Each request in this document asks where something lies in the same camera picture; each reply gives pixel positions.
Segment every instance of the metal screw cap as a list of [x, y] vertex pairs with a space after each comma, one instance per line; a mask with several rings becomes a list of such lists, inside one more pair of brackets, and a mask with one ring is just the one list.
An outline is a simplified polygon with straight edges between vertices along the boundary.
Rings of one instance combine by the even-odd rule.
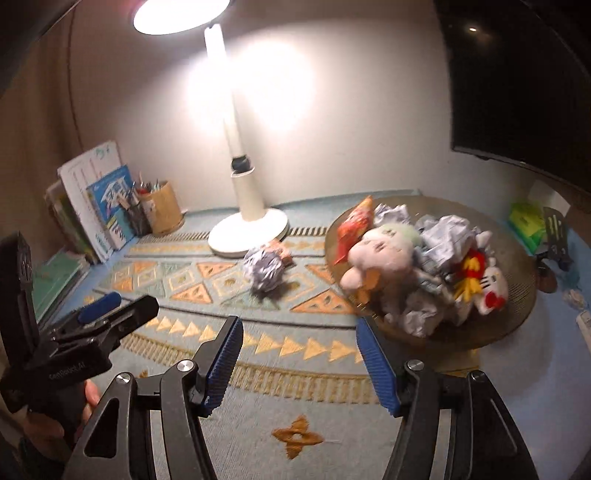
[[423, 368], [425, 368], [425, 364], [420, 360], [409, 360], [407, 365], [413, 372], [420, 372]]
[[131, 381], [131, 377], [129, 376], [129, 374], [122, 373], [122, 374], [117, 375], [115, 377], [115, 380], [117, 381], [117, 383], [126, 384]]
[[191, 370], [193, 368], [193, 366], [194, 366], [194, 363], [191, 360], [181, 360], [177, 364], [177, 368], [181, 372], [188, 372], [189, 370]]
[[474, 370], [473, 372], [470, 373], [470, 376], [476, 382], [486, 381], [486, 374], [484, 372], [481, 372], [480, 370]]

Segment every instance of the desk lamp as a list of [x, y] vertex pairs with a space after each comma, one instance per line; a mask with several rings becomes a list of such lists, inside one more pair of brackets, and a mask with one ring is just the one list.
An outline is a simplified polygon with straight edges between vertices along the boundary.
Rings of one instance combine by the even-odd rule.
[[228, 7], [230, 0], [147, 0], [134, 16], [136, 30], [148, 35], [176, 33], [200, 25], [205, 29], [207, 58], [223, 91], [220, 109], [232, 156], [232, 184], [239, 213], [219, 222], [209, 234], [212, 251], [223, 257], [242, 257], [258, 247], [287, 233], [287, 216], [280, 210], [265, 208], [251, 166], [242, 145], [232, 98], [229, 68], [222, 29], [214, 20]]

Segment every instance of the lamp shade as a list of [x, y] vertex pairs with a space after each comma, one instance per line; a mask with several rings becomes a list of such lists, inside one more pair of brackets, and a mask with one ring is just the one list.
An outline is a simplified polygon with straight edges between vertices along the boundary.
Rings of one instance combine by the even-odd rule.
[[230, 0], [147, 0], [135, 13], [134, 27], [148, 35], [182, 32], [211, 22]]

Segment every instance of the brown curtain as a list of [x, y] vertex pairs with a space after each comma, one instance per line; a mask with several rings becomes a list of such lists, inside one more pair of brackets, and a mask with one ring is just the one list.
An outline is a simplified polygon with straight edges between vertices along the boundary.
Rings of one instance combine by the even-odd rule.
[[30, 48], [0, 98], [0, 235], [20, 230], [37, 265], [64, 245], [43, 195], [80, 153], [68, 94], [73, 12]]

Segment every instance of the red snack bag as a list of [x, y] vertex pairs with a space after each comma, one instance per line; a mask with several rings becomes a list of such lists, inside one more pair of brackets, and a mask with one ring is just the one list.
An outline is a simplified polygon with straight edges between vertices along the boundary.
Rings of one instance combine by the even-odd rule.
[[365, 232], [374, 224], [374, 199], [371, 195], [363, 200], [349, 214], [347, 219], [337, 229], [337, 263], [347, 260], [349, 250], [359, 242]]

